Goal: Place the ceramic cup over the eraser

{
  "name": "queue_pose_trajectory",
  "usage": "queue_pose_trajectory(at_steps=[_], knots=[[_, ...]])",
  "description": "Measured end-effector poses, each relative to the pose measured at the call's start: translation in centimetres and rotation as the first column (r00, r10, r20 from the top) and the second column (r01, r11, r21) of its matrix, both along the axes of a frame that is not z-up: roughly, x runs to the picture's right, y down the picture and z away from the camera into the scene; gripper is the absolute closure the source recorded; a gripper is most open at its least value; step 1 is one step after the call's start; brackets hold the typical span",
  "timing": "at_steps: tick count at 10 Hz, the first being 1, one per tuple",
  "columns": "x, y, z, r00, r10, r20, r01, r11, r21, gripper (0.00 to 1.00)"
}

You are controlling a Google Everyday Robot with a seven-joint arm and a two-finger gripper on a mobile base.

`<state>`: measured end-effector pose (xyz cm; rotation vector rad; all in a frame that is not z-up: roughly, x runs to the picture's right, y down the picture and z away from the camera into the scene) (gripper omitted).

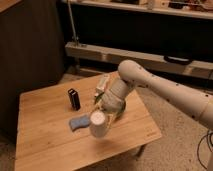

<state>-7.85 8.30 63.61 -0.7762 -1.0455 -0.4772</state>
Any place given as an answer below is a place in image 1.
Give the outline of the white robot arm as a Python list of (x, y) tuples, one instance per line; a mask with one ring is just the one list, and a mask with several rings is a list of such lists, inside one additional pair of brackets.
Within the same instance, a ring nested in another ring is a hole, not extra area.
[(168, 103), (213, 131), (213, 96), (182, 84), (156, 76), (132, 60), (118, 66), (119, 77), (101, 96), (103, 109), (116, 112), (136, 86), (145, 86)]

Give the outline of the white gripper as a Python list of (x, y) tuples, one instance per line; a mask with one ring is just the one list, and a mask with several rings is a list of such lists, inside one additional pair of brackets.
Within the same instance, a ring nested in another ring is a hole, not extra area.
[(103, 110), (111, 112), (107, 114), (108, 123), (114, 122), (120, 117), (120, 114), (125, 106), (125, 98), (130, 93), (130, 84), (122, 79), (115, 79), (111, 87), (107, 89), (102, 96), (102, 100), (98, 100), (95, 105), (95, 110)]

